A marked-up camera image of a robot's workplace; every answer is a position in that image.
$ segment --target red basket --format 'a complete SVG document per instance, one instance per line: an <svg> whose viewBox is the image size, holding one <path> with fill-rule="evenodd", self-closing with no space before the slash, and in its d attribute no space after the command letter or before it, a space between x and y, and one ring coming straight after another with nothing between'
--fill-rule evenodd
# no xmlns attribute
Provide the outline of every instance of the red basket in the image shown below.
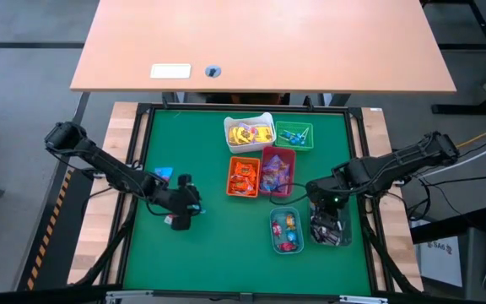
<svg viewBox="0 0 486 304"><path fill-rule="evenodd" d="M265 166L275 155L278 155L280 159L290 165L290 177L289 182L294 182L294 171L295 171L295 151L292 149L285 149L279 147L266 147L263 149L262 153L262 166ZM260 168L260 183L262 183L262 168ZM286 193L273 193L273 196L286 198L292 194L292 185L288 186L288 191ZM260 188L260 193L265 195L270 195L270 191L262 190Z"/></svg>

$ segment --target white sticker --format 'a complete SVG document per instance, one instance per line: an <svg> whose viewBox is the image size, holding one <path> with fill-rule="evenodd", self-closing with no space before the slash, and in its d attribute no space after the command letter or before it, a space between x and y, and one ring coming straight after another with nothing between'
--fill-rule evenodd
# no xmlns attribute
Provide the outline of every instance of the white sticker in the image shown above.
<svg viewBox="0 0 486 304"><path fill-rule="evenodd" d="M151 67L152 79L188 79L191 77L189 63L160 63Z"/></svg>
<svg viewBox="0 0 486 304"><path fill-rule="evenodd" d="M168 225L172 225L172 218L173 217L174 217L174 215L172 215L172 214L166 215L166 217L165 217L165 223L168 224Z"/></svg>

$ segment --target black frame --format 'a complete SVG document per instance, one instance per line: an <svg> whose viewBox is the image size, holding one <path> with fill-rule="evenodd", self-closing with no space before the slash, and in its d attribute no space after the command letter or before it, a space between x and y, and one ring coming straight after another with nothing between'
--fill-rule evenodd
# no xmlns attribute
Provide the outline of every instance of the black frame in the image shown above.
<svg viewBox="0 0 486 304"><path fill-rule="evenodd" d="M129 145L129 150L127 151L127 163L131 162L131 158L135 152L135 145L138 139L138 130L140 127L139 122L141 121L141 117L144 113L148 113L148 120L146 124L146 133L144 135L141 155L140 155L140 163L143 164L147 158L148 147L149 147L149 140L150 140L150 133L153 126L154 121L154 113L156 110L173 110L173 111L270 111L270 112L301 112L301 113L330 113L330 114L341 114L344 117L345 127L347 132L347 139L348 139L348 151L350 153L350 157L354 158L356 156L355 152L355 143L354 143L354 134L351 125L351 115L354 112L354 109L348 108L336 108L336 107L326 107L326 106L254 106L254 105L216 105L216 104L180 104L180 103L163 103L163 104L139 104L138 111L136 115L136 121L133 126L132 130L132 137L131 137L131 144ZM365 126L363 124L362 116L359 115L357 118L358 122L358 130L359 130L359 138L362 140L362 150L364 156L369 154L368 146L366 141L363 144L363 140L366 140L365 135ZM112 231L111 231L111 238L115 235L116 231L113 230L114 227L119 226L123 203L125 200L126 194L119 194L116 203L116 212L114 213L114 218L112 220ZM137 208L137 200L135 198L132 199L129 213L133 214L133 217L136 215L136 208ZM358 197L358 210L360 216L367 216L365 211L365 199L363 197ZM380 210L378 208L373 209L373 216L375 219L380 218ZM385 236L384 232L381 229L377 230L377 236L381 240L383 240L383 244L385 245ZM130 230L129 234L125 237L123 241L123 247L121 249L121 259L119 261L119 266L116 275L116 284L122 285L125 275L125 269L127 266L127 258L128 253L130 250L130 240L132 238L132 229ZM376 275L375 275L375 266L371 251L371 245L369 242L365 241L364 238L364 254L365 254L365 261L367 263L367 275L369 278L370 290L371 293L377 291L377 282L376 282ZM103 274L101 275L101 284L107 284L107 277L110 271L111 261L106 265L105 269L103 270ZM386 287L388 291L393 291L393 283L391 275L386 272L384 269L384 274L386 278ZM192 297L192 298L209 298L214 300L224 300L224 299L232 299L232 300L241 300L245 296L248 296L246 293L242 292L219 292L219 291L184 291L184 290L155 290L154 294L156 296L173 296L173 297ZM265 294L265 293L253 293L251 294L251 298L253 300L273 300L273 299L291 299L291 300L313 300L313 301L338 301L340 295L296 295L296 294Z"/></svg>
<svg viewBox="0 0 486 304"><path fill-rule="evenodd" d="M479 28L483 32L486 40L486 21L479 11L478 5L474 0L420 0L423 8L426 4L465 4L469 5L473 16L478 22ZM439 43L438 47L442 51L486 51L484 43ZM430 107L434 114L446 115L486 115L486 100L479 105L441 105L434 104Z"/></svg>

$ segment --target yellow black warning tape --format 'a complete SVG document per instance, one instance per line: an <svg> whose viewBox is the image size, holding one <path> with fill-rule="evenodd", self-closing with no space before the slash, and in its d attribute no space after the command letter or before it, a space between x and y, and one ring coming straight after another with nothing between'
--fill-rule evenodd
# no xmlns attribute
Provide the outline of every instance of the yellow black warning tape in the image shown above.
<svg viewBox="0 0 486 304"><path fill-rule="evenodd" d="M69 169L67 171L67 175L65 176L63 184L61 185L61 189L59 190L59 196L57 197L56 206L54 206L53 213L50 217L50 222L48 222L48 226L46 227L46 233L42 237L42 243L40 244L39 252L37 253L37 257L35 259L35 264L33 265L33 269L31 270L31 276L27 280L28 290L33 290L33 287L35 286L35 280L39 275L39 270L41 269L42 265L42 259L46 255L46 249L48 248L48 243L50 242L50 236L53 233L54 228L56 227L57 216L59 215L59 211L61 210L61 207L63 205L63 199L65 198L65 193L67 192L68 184L71 181L73 171L74 169Z"/></svg>

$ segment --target orange basket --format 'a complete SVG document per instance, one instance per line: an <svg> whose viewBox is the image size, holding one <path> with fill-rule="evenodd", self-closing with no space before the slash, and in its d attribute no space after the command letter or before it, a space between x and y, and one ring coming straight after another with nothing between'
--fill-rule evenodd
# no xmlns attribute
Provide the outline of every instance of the orange basket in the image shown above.
<svg viewBox="0 0 486 304"><path fill-rule="evenodd" d="M235 166L237 163L245 164L245 165L252 165L254 170L256 170L256 178L254 182L254 189L256 190L254 194L247 195L241 194L233 191L230 189L230 177L235 174ZM260 159L251 158L251 157L239 157L239 156L232 156L229 159L229 168L228 168L228 178L226 181L226 194L233 195L233 196L241 196L244 198L256 198L258 196L258 192L260 190Z"/></svg>

